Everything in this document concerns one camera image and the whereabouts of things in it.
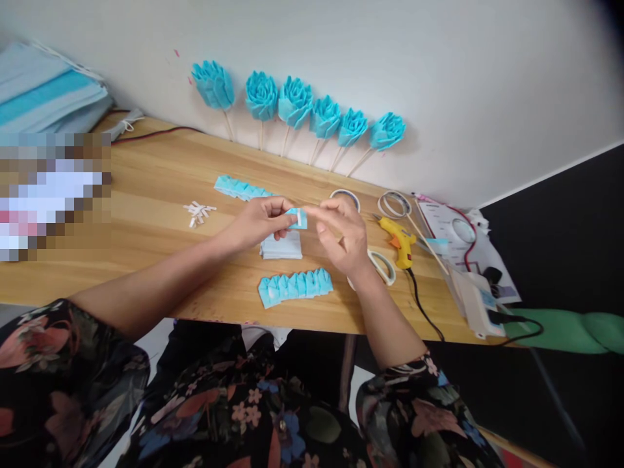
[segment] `green object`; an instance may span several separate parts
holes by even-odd
[[[624,317],[604,312],[583,315],[589,334],[609,351],[624,354]]]
[[[617,315],[598,312],[582,315],[557,309],[513,309],[512,312],[535,320],[544,327],[541,335],[518,340],[520,345],[583,354],[609,351],[624,354],[624,318]],[[539,330],[533,323],[523,324],[505,324],[507,336],[515,338]]]

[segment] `scissors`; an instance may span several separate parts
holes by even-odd
[[[374,252],[371,249],[367,249],[367,253],[369,255],[370,261],[372,261],[372,264],[375,266],[375,270],[377,270],[377,273],[379,273],[379,276],[382,277],[383,282],[385,283],[385,285],[386,286],[392,286],[395,283],[395,280],[397,279],[397,272],[395,271],[395,268],[392,265],[392,262],[390,262],[390,260],[388,260],[386,257],[384,257],[379,252]],[[376,259],[381,260],[386,265],[386,267],[388,268],[388,272],[390,273],[390,276],[388,276],[385,273],[384,268],[381,265],[379,265],[379,263],[377,263]],[[349,278],[347,278],[347,281],[349,282],[349,286],[351,286],[351,289],[355,290],[351,280]]]

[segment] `woman's right hand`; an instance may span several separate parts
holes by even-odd
[[[368,256],[366,225],[353,203],[346,198],[330,198],[304,211],[317,219],[317,233],[331,262],[352,280],[374,267]],[[331,229],[342,235],[340,240]]]

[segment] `wooden table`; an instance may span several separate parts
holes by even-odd
[[[110,127],[121,115],[108,116],[96,131]],[[125,136],[169,127],[169,123],[146,118],[135,124],[134,133]],[[395,249],[387,243],[389,234],[371,215],[378,212],[377,199],[385,191],[382,187],[191,130],[114,146],[111,166],[110,261],[0,263],[0,301],[46,304],[156,263],[213,236],[245,204],[214,190],[214,183],[222,174],[282,194],[295,206],[318,203],[335,189],[351,190],[361,202],[369,246],[390,260],[397,258]],[[192,200],[217,207],[197,229],[189,228],[190,216],[182,208]],[[401,222],[410,229],[408,223]],[[215,279],[172,311],[172,317],[364,333],[358,298],[326,257],[312,223],[310,229],[301,231],[301,244],[302,260],[262,260],[259,248],[240,254]],[[487,344],[475,337],[460,316],[435,259],[418,247],[413,248],[412,255],[422,306],[446,339]],[[318,267],[331,274],[333,293],[313,300],[287,301],[264,310],[257,290],[261,278]],[[416,306],[407,275],[397,270],[396,280],[389,290],[403,314],[423,339],[438,340]]]

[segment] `tape roll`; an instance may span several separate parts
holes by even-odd
[[[403,208],[402,213],[399,213],[390,206],[390,203],[388,203],[389,198],[395,200],[401,205],[401,207]],[[377,200],[377,208],[379,208],[379,211],[381,211],[386,218],[390,219],[401,219],[411,214],[411,204],[409,203],[408,199],[401,195],[399,192],[395,192],[393,190],[388,190],[385,194],[379,197],[379,200]]]
[[[338,195],[338,194],[345,194],[347,196],[350,196],[356,205],[357,212],[359,213],[359,210],[360,210],[359,199],[353,192],[346,190],[345,188],[339,188],[338,190],[335,190],[331,193],[330,198],[333,198],[335,195]]]

